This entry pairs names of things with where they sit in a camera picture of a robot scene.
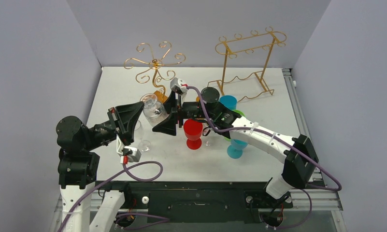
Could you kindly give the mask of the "patterned clear glass goblet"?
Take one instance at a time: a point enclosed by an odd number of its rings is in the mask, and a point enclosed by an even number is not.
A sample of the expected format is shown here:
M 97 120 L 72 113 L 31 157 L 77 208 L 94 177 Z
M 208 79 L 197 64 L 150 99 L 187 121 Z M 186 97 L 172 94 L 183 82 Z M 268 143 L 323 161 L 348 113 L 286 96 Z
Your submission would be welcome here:
M 155 94 L 145 94 L 140 100 L 144 103 L 143 114 L 152 127 L 168 117 L 163 103 L 158 100 Z

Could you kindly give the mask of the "gold spiral rack wooden base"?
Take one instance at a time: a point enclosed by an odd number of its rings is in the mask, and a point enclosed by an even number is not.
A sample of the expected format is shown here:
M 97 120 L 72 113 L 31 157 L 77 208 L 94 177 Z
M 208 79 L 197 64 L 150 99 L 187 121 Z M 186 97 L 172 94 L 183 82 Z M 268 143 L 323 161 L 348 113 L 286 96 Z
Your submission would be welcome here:
M 165 76 L 162 76 L 160 73 L 161 68 L 174 67 L 176 65 L 182 64 L 186 60 L 186 56 L 183 53 L 176 53 L 173 57 L 175 61 L 170 63 L 164 62 L 167 58 L 168 54 L 172 49 L 172 44 L 168 41 L 162 41 L 159 43 L 159 48 L 165 49 L 163 55 L 159 57 L 155 57 L 154 50 L 152 46 L 148 43 L 140 43 L 136 47 L 136 51 L 142 53 L 146 50 L 149 51 L 151 58 L 147 61 L 141 60 L 138 58 L 128 58 L 124 61 L 123 67 L 126 70 L 131 70 L 136 63 L 143 64 L 146 66 L 146 69 L 135 75 L 135 80 L 139 84 L 145 84 L 151 82 L 153 87 L 156 88 L 154 95 L 158 98 L 158 101 L 164 103 L 168 96 L 166 95 L 166 87 L 161 83 L 162 81 L 171 81 L 176 77 L 176 72 L 174 70 L 167 70 Z

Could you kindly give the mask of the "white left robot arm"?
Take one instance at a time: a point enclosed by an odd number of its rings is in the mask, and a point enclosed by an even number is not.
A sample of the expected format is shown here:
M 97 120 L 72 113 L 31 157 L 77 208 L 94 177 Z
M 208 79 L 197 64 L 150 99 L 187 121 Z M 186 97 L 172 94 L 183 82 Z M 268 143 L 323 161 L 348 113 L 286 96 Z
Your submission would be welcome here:
M 129 146 L 143 111 L 143 102 L 108 109 L 108 121 L 89 128 L 76 116 L 62 118 L 56 126 L 59 150 L 58 184 L 63 198 L 60 232 L 89 230 L 90 194 L 97 189 L 100 157 L 93 150 L 119 140 Z

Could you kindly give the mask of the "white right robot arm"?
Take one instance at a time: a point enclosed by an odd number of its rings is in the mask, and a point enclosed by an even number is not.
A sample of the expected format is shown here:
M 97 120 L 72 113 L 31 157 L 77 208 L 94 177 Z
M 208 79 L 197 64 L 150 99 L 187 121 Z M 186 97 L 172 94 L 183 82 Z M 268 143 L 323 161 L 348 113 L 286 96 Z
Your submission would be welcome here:
M 173 87 L 165 101 L 168 113 L 152 128 L 154 132 L 176 135 L 176 127 L 184 126 L 187 120 L 206 120 L 217 134 L 254 146 L 276 158 L 284 167 L 281 174 L 268 181 L 261 193 L 266 206 L 274 206 L 291 189 L 304 189 L 318 165 L 312 141 L 306 135 L 298 137 L 279 134 L 226 107 L 219 100 L 219 91 L 214 87 L 198 90 L 183 84 Z

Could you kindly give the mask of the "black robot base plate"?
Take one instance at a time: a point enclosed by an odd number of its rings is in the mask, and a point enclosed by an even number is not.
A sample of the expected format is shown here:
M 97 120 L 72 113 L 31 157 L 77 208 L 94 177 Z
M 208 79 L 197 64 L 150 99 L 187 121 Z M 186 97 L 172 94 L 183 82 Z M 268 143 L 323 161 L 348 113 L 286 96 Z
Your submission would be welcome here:
M 171 223 L 258 223 L 261 214 L 276 216 L 293 208 L 290 192 L 275 200 L 266 182 L 112 181 L 102 191 L 125 193 L 120 212 L 145 212 Z

